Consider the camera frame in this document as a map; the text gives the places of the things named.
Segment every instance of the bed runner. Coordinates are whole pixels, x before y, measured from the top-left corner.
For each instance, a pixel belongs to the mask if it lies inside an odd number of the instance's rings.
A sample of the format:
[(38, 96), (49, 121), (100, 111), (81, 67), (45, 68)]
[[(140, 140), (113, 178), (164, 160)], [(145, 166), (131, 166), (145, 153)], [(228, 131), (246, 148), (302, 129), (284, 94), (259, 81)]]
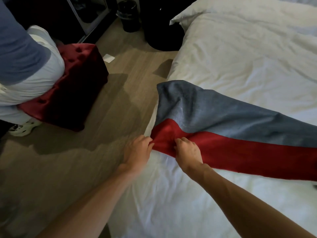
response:
[(157, 85), (153, 149), (175, 157), (175, 138), (200, 148), (213, 168), (317, 181), (317, 126), (183, 80)]

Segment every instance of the white pants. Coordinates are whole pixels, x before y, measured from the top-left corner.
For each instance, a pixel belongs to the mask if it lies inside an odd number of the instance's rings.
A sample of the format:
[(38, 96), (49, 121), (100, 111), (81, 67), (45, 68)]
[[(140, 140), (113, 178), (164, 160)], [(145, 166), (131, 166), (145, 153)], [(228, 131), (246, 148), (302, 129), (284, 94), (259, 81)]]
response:
[(31, 26), (27, 32), (37, 43), (50, 49), (51, 56), (40, 70), (26, 80), (10, 86), (0, 84), (0, 120), (13, 124), (24, 124), (31, 119), (16, 105), (47, 92), (63, 75), (65, 69), (64, 60), (56, 44), (45, 29)]

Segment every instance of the red fabric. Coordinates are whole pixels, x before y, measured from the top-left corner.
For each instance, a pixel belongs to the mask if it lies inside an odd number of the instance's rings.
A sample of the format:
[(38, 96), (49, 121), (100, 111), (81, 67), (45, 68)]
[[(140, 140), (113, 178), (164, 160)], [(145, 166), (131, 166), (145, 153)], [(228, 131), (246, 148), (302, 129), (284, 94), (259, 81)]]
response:
[(58, 50), (65, 62), (64, 75), (48, 92), (18, 107), (42, 122), (80, 131), (108, 81), (108, 71), (94, 44), (68, 44)]
[(200, 148), (210, 167), (290, 180), (317, 181), (317, 148), (237, 140), (211, 132), (185, 133), (172, 119), (155, 126), (153, 149), (175, 157), (176, 138), (186, 137)]

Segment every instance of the floor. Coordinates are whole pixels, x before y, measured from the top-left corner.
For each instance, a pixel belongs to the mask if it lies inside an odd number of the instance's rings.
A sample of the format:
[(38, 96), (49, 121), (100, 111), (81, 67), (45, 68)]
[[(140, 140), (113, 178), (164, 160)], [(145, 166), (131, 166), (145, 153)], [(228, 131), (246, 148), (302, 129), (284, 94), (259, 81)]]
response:
[(26, 137), (0, 141), (0, 195), (19, 209), (0, 237), (34, 237), (60, 212), (105, 180), (127, 140), (142, 134), (177, 52), (150, 47), (142, 31), (126, 33), (119, 19), (97, 42), (109, 82), (79, 133), (43, 124)]

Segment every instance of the forearm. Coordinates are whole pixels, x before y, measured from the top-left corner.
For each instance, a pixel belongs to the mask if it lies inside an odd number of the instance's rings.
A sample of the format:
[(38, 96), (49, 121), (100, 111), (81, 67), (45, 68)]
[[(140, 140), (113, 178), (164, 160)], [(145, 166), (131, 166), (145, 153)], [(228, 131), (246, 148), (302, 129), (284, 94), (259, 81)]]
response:
[(122, 193), (134, 179), (124, 168), (63, 212), (37, 238), (97, 238)]
[(193, 168), (188, 175), (210, 194), (242, 238), (315, 237), (206, 164)]

